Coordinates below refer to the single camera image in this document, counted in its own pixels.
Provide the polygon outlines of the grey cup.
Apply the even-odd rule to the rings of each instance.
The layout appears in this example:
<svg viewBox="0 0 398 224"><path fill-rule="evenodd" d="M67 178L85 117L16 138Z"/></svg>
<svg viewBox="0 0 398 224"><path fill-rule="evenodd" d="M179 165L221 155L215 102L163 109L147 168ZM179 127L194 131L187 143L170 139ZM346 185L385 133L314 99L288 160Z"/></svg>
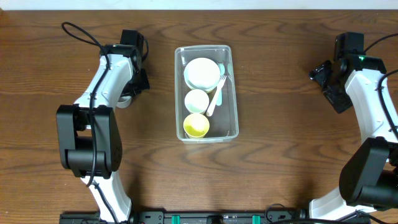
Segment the grey cup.
<svg viewBox="0 0 398 224"><path fill-rule="evenodd" d="M132 97L131 96L121 96L118 99L118 102L116 104L116 106L118 108L127 108L132 102Z"/></svg>

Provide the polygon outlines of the white cup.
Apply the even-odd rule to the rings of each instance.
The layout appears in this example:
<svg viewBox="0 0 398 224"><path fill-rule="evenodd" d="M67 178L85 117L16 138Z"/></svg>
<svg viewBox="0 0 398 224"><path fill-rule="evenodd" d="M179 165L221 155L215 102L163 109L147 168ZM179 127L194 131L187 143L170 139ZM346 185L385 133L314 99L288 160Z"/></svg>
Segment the white cup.
<svg viewBox="0 0 398 224"><path fill-rule="evenodd" d="M196 89L186 94L184 104L190 113L203 114L210 104L210 99L205 91Z"/></svg>

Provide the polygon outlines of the white bowl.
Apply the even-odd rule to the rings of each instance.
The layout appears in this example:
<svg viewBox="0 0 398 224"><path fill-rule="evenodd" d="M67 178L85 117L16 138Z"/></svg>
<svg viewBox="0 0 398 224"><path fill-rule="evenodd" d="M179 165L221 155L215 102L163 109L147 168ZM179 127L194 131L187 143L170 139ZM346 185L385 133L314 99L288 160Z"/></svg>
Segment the white bowl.
<svg viewBox="0 0 398 224"><path fill-rule="evenodd" d="M191 89L211 92L220 80L220 69L216 62L208 58L196 58L187 63L183 77L187 86Z"/></svg>

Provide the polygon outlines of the yellow cup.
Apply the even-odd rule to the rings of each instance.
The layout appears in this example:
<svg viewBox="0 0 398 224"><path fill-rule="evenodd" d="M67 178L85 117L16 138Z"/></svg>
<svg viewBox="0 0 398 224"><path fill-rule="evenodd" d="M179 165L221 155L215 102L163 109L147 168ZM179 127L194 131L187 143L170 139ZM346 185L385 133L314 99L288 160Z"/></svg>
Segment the yellow cup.
<svg viewBox="0 0 398 224"><path fill-rule="evenodd" d="M193 113L184 119L183 130L189 138L203 138L210 130L210 122L206 116Z"/></svg>

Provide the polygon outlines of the white plastic fork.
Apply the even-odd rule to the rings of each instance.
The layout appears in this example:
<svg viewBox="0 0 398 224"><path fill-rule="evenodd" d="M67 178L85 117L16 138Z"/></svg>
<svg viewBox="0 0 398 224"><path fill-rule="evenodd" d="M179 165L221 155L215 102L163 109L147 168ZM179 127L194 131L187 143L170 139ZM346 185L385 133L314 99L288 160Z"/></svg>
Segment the white plastic fork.
<svg viewBox="0 0 398 224"><path fill-rule="evenodd" d="M219 80L219 82L218 82L218 84L216 86L216 91L215 91L215 94L213 95L213 99L210 102L209 107L208 107L208 109L206 111L206 115L207 116L212 116L213 115L218 96L220 94L220 91L222 90L222 87L224 86L226 78L227 78L226 75L221 76L221 78L220 78L220 80Z"/></svg>

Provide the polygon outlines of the light blue plastic spoon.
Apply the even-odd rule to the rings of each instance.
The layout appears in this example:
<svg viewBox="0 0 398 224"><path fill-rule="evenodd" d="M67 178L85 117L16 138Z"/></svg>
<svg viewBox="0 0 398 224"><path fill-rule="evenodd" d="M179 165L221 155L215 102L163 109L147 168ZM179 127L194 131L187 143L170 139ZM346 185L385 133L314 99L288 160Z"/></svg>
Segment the light blue plastic spoon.
<svg viewBox="0 0 398 224"><path fill-rule="evenodd" d="M222 77L225 74L225 67L222 63L218 64L219 70L220 70L220 76ZM218 99L216 101L216 106L221 106L222 105L222 91L220 91L219 95L218 95Z"/></svg>

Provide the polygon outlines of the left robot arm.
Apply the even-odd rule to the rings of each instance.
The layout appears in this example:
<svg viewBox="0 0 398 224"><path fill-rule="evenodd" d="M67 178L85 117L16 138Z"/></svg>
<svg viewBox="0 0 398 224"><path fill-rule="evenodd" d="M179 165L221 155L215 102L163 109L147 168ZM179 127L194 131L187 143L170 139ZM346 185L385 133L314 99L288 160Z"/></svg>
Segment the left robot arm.
<svg viewBox="0 0 398 224"><path fill-rule="evenodd" d="M62 223L128 223L132 202L123 189L119 166L123 149L115 110L149 88L141 67L148 46L105 45L90 85L72 105L56 113L60 159L91 190L100 212L63 216Z"/></svg>

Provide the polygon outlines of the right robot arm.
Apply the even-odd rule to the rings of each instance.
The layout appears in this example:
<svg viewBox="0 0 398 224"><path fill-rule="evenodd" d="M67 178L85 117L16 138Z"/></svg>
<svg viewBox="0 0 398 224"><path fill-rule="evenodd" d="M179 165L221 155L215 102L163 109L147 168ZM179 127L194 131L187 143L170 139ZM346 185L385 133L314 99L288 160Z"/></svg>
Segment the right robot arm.
<svg viewBox="0 0 398 224"><path fill-rule="evenodd" d="M341 221L352 214L397 208L397 112L389 95L390 75L379 58L363 55L325 61L309 74L338 113L354 108L361 146L343 167L339 186L313 199L309 217Z"/></svg>

